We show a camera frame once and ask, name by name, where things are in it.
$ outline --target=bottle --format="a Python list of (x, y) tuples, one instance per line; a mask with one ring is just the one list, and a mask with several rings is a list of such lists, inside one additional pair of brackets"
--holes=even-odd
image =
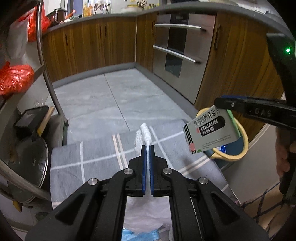
[(90, 4), (89, 8), (88, 8), (88, 16), (92, 16), (94, 14), (94, 8), (93, 6)]
[(82, 13), (83, 17), (87, 17), (88, 16), (88, 8), (87, 5), (85, 4), (83, 7), (83, 13)]

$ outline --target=human hand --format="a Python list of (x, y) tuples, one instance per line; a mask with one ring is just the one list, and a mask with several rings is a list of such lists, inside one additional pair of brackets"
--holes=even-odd
[[(287, 161), (288, 150), (281, 144), (280, 132), (281, 129), (276, 128), (276, 172), (279, 177), (282, 177), (290, 170), (290, 163)], [(289, 146), (289, 151), (296, 153), (296, 142)]]

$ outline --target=oven door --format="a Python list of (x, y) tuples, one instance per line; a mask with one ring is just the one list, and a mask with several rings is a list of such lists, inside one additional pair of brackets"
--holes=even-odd
[(194, 104), (207, 63), (215, 16), (160, 15), (153, 73)]

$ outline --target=countertop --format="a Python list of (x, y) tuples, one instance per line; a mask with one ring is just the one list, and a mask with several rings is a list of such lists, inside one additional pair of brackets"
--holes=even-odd
[(242, 6), (234, 6), (224, 3), (215, 3), (215, 2), (183, 2), (183, 3), (175, 3), (170, 5), (163, 5), (159, 7), (155, 7), (149, 10), (142, 11), (140, 13), (117, 13), (117, 14), (98, 14), (94, 15), (92, 17), (87, 18), (79, 18), (76, 20), (73, 20), (71, 22), (63, 23), (56, 25), (54, 27), (51, 27), (47, 30), (47, 33), (52, 32), (56, 29), (63, 28), (65, 26), (80, 23), (84, 21), (90, 21), (97, 18), (111, 18), (111, 17), (136, 17), (139, 15), (147, 14), (147, 13), (153, 13), (153, 12), (159, 12), (159, 13), (170, 13), (170, 12), (176, 12), (176, 11), (192, 11), (194, 13), (199, 14), (210, 14), (215, 15), (219, 11), (223, 12), (232, 12), (239, 15), (244, 15), (246, 17), (255, 19), (267, 26), (270, 26), (271, 28), (277, 30), (278, 32), (281, 32), (294, 40), (293, 35), (291, 34), (290, 30), (288, 29), (285, 22), (278, 16), (274, 14), (263, 14), (257, 11), (253, 11), (247, 8), (244, 8)]

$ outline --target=wooden cabinet door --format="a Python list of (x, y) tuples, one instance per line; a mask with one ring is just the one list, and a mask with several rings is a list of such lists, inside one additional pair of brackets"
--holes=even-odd
[(43, 50), (50, 80), (135, 62), (135, 36), (135, 17), (94, 19), (49, 32)]
[(106, 66), (135, 62), (136, 18), (115, 17), (105, 23)]
[[(200, 110), (222, 95), (280, 98), (283, 87), (270, 59), (266, 33), (272, 30), (245, 16), (218, 13), (205, 74), (196, 98)], [(249, 141), (264, 123), (234, 116), (245, 128)]]
[(157, 13), (137, 17), (136, 62), (152, 72)]

